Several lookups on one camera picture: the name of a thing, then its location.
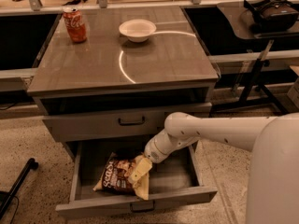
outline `black handle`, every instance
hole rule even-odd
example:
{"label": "black handle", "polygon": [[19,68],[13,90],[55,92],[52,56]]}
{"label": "black handle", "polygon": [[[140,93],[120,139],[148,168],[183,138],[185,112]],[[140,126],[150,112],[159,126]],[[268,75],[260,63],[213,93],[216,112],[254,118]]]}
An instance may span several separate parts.
{"label": "black handle", "polygon": [[141,210],[134,210],[133,209],[133,204],[130,203],[130,210],[131,210],[132,213],[147,213],[147,212],[154,211],[155,207],[156,207],[155,205],[156,205],[155,201],[152,201],[152,207],[151,208],[141,209]]}
{"label": "black handle", "polygon": [[119,118],[119,124],[120,124],[120,126],[142,125],[142,124],[145,123],[145,121],[146,121],[146,119],[145,119],[144,116],[142,117],[142,120],[138,121],[138,122],[125,122],[121,118]]}

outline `red soda can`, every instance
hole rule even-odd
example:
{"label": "red soda can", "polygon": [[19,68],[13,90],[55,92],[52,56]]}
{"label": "red soda can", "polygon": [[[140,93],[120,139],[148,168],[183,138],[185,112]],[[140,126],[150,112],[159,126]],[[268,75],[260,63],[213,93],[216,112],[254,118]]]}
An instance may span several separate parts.
{"label": "red soda can", "polygon": [[69,36],[73,42],[83,42],[87,39],[86,27],[81,12],[76,8],[64,9],[64,22]]}

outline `bowl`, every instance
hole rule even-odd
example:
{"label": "bowl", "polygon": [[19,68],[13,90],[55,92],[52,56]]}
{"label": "bowl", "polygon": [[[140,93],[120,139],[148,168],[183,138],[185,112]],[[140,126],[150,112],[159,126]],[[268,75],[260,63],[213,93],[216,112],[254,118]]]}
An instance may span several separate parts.
{"label": "bowl", "polygon": [[133,42],[144,42],[156,31],[156,25],[151,21],[136,19],[124,22],[120,33]]}

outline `black stand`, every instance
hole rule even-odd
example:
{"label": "black stand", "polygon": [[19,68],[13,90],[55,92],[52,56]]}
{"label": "black stand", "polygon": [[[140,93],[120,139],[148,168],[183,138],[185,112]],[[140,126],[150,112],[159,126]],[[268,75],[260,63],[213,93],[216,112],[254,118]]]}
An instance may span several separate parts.
{"label": "black stand", "polygon": [[[245,85],[239,100],[237,102],[213,105],[211,112],[217,112],[227,109],[236,109],[253,105],[275,104],[282,114],[288,114],[288,110],[279,102],[279,100],[268,90],[263,83],[258,83],[258,77],[261,74],[266,56],[271,49],[274,39],[277,37],[299,35],[298,22],[287,32],[271,33],[271,34],[254,34],[250,27],[254,24],[251,13],[243,8],[241,3],[218,4],[218,9],[225,15],[230,22],[235,35],[244,40],[249,39],[266,39],[268,44],[260,53],[259,58],[255,61],[249,74],[249,82]],[[257,90],[262,90],[267,97],[249,100],[249,94],[253,86],[257,85]]]}
{"label": "black stand", "polygon": [[10,189],[10,191],[6,194],[4,197],[4,200],[1,203],[0,206],[0,220],[4,213],[7,211],[7,208],[9,207],[13,197],[16,195],[18,189],[20,188],[22,182],[24,181],[25,177],[29,173],[31,169],[35,170],[38,167],[38,162],[35,161],[35,159],[29,159],[29,161],[26,163],[24,168],[22,169],[19,177],[15,181],[14,185]]}

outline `can top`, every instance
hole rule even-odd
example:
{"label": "can top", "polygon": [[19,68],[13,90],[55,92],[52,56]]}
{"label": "can top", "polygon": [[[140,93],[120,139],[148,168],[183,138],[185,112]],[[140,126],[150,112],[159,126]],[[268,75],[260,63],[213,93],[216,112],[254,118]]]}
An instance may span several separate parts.
{"label": "can top", "polygon": [[66,12],[66,13],[72,13],[72,12],[76,12],[78,10],[74,7],[64,7],[63,11]]}

